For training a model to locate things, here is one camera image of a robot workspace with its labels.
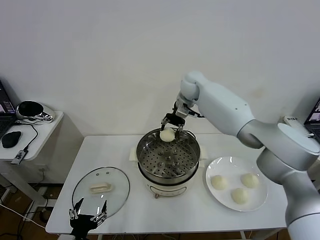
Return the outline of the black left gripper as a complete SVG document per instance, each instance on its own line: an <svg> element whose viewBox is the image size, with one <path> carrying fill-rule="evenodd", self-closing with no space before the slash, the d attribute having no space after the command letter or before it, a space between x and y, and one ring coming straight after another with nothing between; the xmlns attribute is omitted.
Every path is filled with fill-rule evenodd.
<svg viewBox="0 0 320 240"><path fill-rule="evenodd" d="M80 214L80 207L83 203L82 197L73 208L68 210L70 226L72 231L70 235L75 237L75 240L86 240L89 231L94 230L98 225L102 224L108 217L108 201L105 200L101 208L98 208L98 213L93 215Z"/></svg>

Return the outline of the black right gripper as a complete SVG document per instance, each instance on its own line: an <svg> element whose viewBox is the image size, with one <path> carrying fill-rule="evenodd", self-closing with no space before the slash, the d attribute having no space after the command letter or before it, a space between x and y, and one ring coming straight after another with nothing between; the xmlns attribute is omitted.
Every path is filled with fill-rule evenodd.
<svg viewBox="0 0 320 240"><path fill-rule="evenodd" d="M166 124L171 124L174 126L178 126L175 131L175 139L178 140L180 138L181 133L184 130L185 120L177 116L175 113L167 113L165 117L161 120L161 130L165 129Z"/></svg>

